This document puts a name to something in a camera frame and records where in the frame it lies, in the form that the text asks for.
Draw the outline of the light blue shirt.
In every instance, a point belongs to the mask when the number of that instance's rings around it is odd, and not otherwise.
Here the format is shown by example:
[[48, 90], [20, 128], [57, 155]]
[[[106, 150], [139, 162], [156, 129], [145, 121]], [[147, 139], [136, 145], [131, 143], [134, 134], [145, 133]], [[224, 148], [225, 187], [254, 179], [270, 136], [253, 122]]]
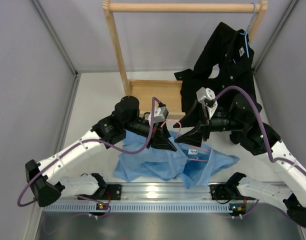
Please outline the light blue shirt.
[[146, 148], [138, 154], [121, 153], [118, 156], [113, 176], [132, 182], [140, 177], [158, 178], [162, 181], [180, 178], [187, 189], [206, 187], [211, 176], [228, 169], [240, 160], [235, 155], [226, 155], [207, 144], [195, 147], [176, 143], [176, 132], [168, 139], [176, 151]]

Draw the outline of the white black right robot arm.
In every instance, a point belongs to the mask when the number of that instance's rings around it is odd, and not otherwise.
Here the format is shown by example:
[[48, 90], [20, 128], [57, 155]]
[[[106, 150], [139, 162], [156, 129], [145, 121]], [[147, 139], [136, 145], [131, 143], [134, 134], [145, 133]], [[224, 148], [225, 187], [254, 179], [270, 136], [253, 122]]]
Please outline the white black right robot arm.
[[189, 128], [177, 141], [200, 147], [211, 133], [229, 132], [232, 144], [222, 149], [241, 154], [232, 169], [214, 174], [221, 182], [218, 199], [250, 197], [270, 204], [306, 228], [306, 169], [288, 150], [281, 137], [260, 117], [261, 106], [251, 100], [234, 100], [227, 113], [215, 112], [210, 101], [195, 102], [174, 125]]

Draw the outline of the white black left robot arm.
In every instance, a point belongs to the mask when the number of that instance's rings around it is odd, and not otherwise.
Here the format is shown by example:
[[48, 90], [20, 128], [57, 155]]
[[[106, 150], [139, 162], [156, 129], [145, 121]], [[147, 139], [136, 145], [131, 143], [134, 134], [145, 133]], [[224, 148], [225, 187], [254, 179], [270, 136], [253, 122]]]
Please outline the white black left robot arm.
[[[170, 133], [163, 123], [168, 110], [164, 103], [153, 97], [149, 118], [140, 117], [140, 102], [135, 96], [125, 96], [114, 106], [111, 115], [99, 120], [76, 142], [49, 158], [25, 164], [27, 185], [39, 207], [47, 207], [70, 196], [85, 196], [99, 200], [106, 195], [107, 184], [98, 173], [69, 177], [76, 165], [89, 157], [113, 148], [120, 153], [136, 155], [148, 148], [177, 151], [169, 140]], [[127, 132], [146, 138], [137, 150], [124, 150], [116, 144], [124, 140]]]

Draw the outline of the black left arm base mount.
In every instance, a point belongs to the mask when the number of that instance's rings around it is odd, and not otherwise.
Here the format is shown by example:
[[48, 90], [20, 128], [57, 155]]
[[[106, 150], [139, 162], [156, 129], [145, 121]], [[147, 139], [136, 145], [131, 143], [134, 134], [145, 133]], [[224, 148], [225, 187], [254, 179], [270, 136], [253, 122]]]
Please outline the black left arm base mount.
[[99, 187], [92, 195], [82, 194], [77, 198], [83, 200], [83, 198], [88, 198], [91, 200], [114, 200], [119, 201], [122, 194], [122, 185], [121, 184], [107, 184], [106, 187]]

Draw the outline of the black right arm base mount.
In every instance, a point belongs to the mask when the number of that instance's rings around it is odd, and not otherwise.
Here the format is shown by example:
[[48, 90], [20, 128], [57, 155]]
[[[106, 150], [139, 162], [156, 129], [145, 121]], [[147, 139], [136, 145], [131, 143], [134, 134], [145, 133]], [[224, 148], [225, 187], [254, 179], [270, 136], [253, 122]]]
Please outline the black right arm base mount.
[[243, 200], [244, 197], [240, 194], [236, 186], [229, 184], [211, 184], [209, 186], [211, 199], [217, 202], [228, 203], [232, 200]]

